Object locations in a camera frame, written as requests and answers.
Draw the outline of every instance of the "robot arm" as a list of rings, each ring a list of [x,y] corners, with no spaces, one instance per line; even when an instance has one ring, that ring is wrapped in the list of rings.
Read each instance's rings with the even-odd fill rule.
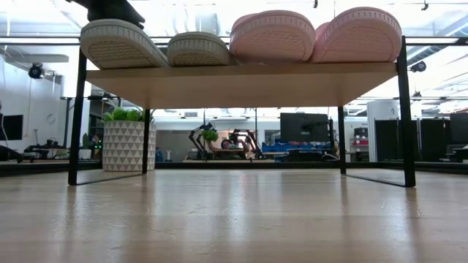
[[[195,142],[195,140],[194,140],[194,138],[193,138],[193,136],[195,135],[195,133],[198,132],[198,131],[200,131],[200,130],[201,130],[200,127],[196,128],[196,129],[194,129],[194,130],[192,130],[192,131],[190,132],[190,135],[189,135],[189,140],[195,145],[195,147],[196,147],[197,150],[198,150],[198,153],[200,153],[200,154],[203,156],[203,154],[205,153],[205,151],[201,148],[200,145],[197,144],[197,142]]]
[[[244,150],[244,153],[248,153],[250,151],[249,146],[244,142],[243,140],[239,140],[239,142],[242,144],[242,148]]]
[[[250,144],[253,145],[252,149],[253,148],[255,149],[255,156],[257,158],[261,157],[263,155],[263,152],[262,152],[262,148],[258,145],[258,141],[257,141],[257,138],[255,137],[255,133],[253,133],[251,131],[247,131],[247,134],[250,137],[250,139],[249,139]]]
[[[132,23],[141,29],[143,18],[127,0],[66,0],[74,1],[88,10],[88,20],[119,19]]]
[[[206,156],[206,154],[208,154],[208,151],[206,151],[205,147],[203,146],[202,142],[201,142],[201,138],[202,138],[202,134],[199,134],[198,137],[197,137],[197,142],[198,142],[198,145],[200,146],[200,148],[203,150],[203,154]]]

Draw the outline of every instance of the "wooden floor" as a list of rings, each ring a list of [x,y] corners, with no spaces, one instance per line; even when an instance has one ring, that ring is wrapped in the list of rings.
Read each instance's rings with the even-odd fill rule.
[[[65,173],[0,178],[0,262],[468,262],[468,177],[417,181],[326,169],[162,170],[78,187]]]

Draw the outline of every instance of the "security camera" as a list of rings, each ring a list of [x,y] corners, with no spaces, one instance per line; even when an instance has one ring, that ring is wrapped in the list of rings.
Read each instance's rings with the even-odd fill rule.
[[[412,72],[423,72],[424,70],[426,70],[426,63],[424,63],[424,61],[418,62],[412,65],[409,68],[409,70],[411,70]]]
[[[426,0],[424,0],[424,7],[421,8],[421,11],[426,11],[429,8],[429,4],[426,3]]]
[[[412,95],[413,98],[421,98],[423,95],[421,95],[420,91],[415,91],[415,93]],[[413,99],[414,102],[420,102],[420,99]]]
[[[32,79],[41,80],[44,78],[44,73],[45,70],[42,68],[42,63],[33,63],[28,75]]]

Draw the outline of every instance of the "green plant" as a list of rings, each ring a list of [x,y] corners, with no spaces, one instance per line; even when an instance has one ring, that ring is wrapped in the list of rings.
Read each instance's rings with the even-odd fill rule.
[[[83,134],[83,149],[89,149],[89,137],[87,134]]]
[[[213,130],[202,131],[203,139],[207,142],[214,142],[218,140],[218,133]]]
[[[153,113],[151,111],[151,122],[153,122]],[[145,121],[145,111],[141,109],[137,110],[125,110],[124,108],[117,107],[112,113],[104,113],[102,116],[103,121]]]

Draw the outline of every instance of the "shoe sole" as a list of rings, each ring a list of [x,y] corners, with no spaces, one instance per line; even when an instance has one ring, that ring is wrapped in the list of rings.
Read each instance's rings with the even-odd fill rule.
[[[226,66],[231,64],[226,44],[204,32],[187,32],[173,37],[167,45],[171,66]]]
[[[90,22],[81,30],[81,50],[100,69],[167,67],[167,59],[148,35],[122,20]]]
[[[311,62],[392,62],[400,49],[398,21],[383,10],[358,7],[328,24],[315,43]]]
[[[296,12],[266,11],[239,18],[230,38],[230,52],[242,62],[300,63],[310,59],[315,29]]]

